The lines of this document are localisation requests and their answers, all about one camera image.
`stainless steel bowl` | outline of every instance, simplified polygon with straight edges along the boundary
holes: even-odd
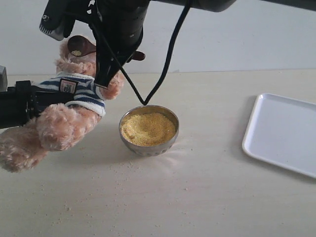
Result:
[[[131,116],[156,113],[156,112],[165,115],[168,119],[170,119],[173,122],[173,124],[176,127],[176,133],[169,141],[156,145],[156,146],[143,147],[143,146],[134,145],[123,137],[121,128]],[[142,157],[154,157],[154,156],[158,156],[160,154],[165,153],[167,150],[169,150],[173,146],[179,134],[179,120],[177,116],[171,110],[164,108],[162,106],[158,106],[158,105],[140,106],[128,111],[122,117],[122,119],[119,122],[119,134],[124,144],[134,153]]]

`teddy bear leg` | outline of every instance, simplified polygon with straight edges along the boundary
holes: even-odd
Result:
[[[37,122],[41,145],[51,152],[67,150],[81,141],[99,120],[96,113],[80,106],[50,105]]]
[[[20,172],[36,166],[47,154],[40,145],[36,120],[23,127],[9,128],[0,134],[0,166],[10,172]]]

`white wall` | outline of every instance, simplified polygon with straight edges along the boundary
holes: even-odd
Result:
[[[59,42],[38,29],[46,0],[2,1],[0,65],[8,74],[52,74]],[[181,6],[152,2],[130,73],[161,72]],[[77,22],[73,34],[92,37]],[[193,9],[178,36],[170,72],[316,68],[316,12],[260,0],[238,0],[222,13]]]

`beige table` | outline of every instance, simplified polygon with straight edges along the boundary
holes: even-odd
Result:
[[[143,96],[159,77],[131,76]],[[0,170],[0,237],[314,237],[316,182],[241,150],[263,92],[316,103],[316,70],[170,74],[151,104],[177,114],[178,141],[138,158],[118,133],[140,105],[126,84],[75,148],[31,171]]]

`plastic tray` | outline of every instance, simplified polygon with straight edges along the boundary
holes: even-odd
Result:
[[[259,95],[242,148],[255,159],[316,178],[316,104]]]

